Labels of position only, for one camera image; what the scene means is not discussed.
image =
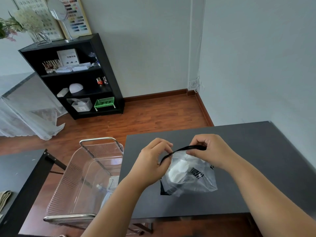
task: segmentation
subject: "glass vase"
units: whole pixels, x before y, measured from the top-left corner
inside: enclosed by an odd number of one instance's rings
[[[52,43],[52,40],[42,31],[39,32],[28,32],[34,43],[38,45]]]

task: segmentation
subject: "white storage box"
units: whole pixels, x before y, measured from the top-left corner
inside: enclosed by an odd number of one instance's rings
[[[92,108],[92,102],[90,98],[82,98],[82,99],[73,99],[73,103],[71,106],[77,111],[77,112],[84,112],[84,111],[90,111]]]

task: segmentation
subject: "gray tabletop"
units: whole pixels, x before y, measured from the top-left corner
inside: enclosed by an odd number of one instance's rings
[[[0,224],[44,151],[45,149],[0,156],[0,191],[12,191],[12,195],[1,211],[3,217],[0,219]]]
[[[141,149],[154,138],[172,142],[172,149],[177,150],[189,145],[194,135],[202,133],[220,135],[236,153],[258,168],[280,191],[316,219],[316,174],[270,122],[128,135],[120,181],[129,173]],[[160,195],[160,183],[156,182],[140,196],[132,219],[249,212],[231,176],[215,168],[215,177],[217,191],[183,194],[180,197]]]

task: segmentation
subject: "white box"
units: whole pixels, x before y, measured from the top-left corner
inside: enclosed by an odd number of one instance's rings
[[[77,111],[77,112],[84,112],[84,111],[90,111],[92,108],[92,102],[90,98],[82,98],[79,99],[83,102],[85,102],[84,105],[74,105],[74,102],[71,104],[71,106]]]

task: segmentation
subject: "dark table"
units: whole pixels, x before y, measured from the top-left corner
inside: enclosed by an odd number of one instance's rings
[[[1,237],[25,236],[18,233],[53,164],[66,169],[45,149],[0,156],[0,191],[13,192],[1,211]]]
[[[189,145],[194,135],[202,133],[220,135],[237,154],[258,168],[280,191],[316,219],[316,174],[283,134],[267,121],[128,135],[119,181],[129,173],[141,149],[156,137],[170,141],[172,149],[177,150]],[[131,223],[179,220],[180,216],[198,218],[249,213],[232,177],[219,168],[215,168],[215,177],[218,190],[180,197],[160,195],[160,182],[154,183],[140,196]]]

